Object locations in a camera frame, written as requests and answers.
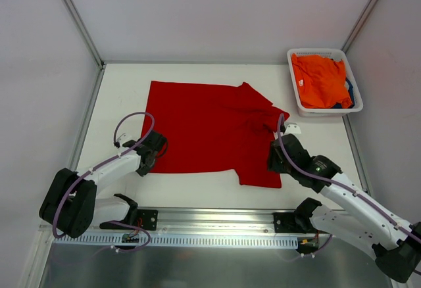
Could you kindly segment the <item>red polo shirt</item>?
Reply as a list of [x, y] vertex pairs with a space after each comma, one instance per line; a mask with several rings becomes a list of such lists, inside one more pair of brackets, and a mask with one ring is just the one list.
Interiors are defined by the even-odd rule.
[[268, 170], [278, 118], [289, 113], [244, 82], [239, 86], [152, 81], [142, 133], [149, 127], [169, 147], [153, 168], [156, 174], [234, 170], [242, 185], [280, 188]]

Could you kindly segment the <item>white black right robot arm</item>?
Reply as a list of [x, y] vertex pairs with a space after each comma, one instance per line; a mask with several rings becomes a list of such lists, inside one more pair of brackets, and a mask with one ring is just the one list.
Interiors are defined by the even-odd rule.
[[323, 231], [358, 248], [389, 278], [406, 283], [420, 263], [420, 224], [412, 224], [387, 210], [357, 187], [329, 158], [310, 156], [292, 134], [270, 144], [268, 169], [288, 174], [301, 186], [338, 204], [336, 213], [306, 198], [288, 218], [276, 217], [276, 228], [292, 232]]

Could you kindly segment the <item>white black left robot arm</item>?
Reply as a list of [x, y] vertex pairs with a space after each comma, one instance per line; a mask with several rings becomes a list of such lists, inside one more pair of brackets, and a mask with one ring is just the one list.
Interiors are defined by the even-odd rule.
[[150, 131], [138, 141], [123, 134], [114, 145], [116, 154], [96, 166], [79, 172], [63, 168], [55, 174], [39, 210], [39, 217], [52, 225], [55, 238], [77, 238], [94, 223], [115, 221], [124, 229], [137, 223], [137, 203], [129, 197], [117, 194], [101, 200], [97, 196], [127, 174], [143, 177], [151, 172], [165, 154], [168, 140]]

